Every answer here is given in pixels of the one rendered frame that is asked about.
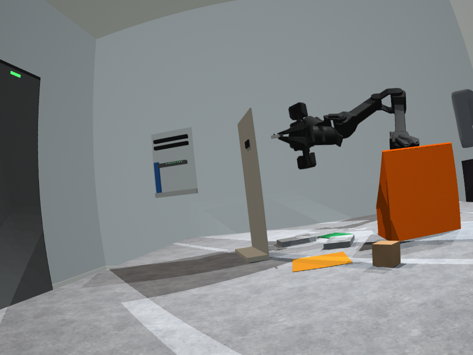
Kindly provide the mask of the orange flat square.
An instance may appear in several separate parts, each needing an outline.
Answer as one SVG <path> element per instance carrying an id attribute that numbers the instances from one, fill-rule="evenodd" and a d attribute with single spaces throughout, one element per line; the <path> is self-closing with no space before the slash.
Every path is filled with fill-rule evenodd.
<path id="1" fill-rule="evenodd" d="M 332 267 L 353 263 L 344 252 L 330 253 L 312 257 L 292 259 L 292 271 L 299 272 L 311 269 Z"/>

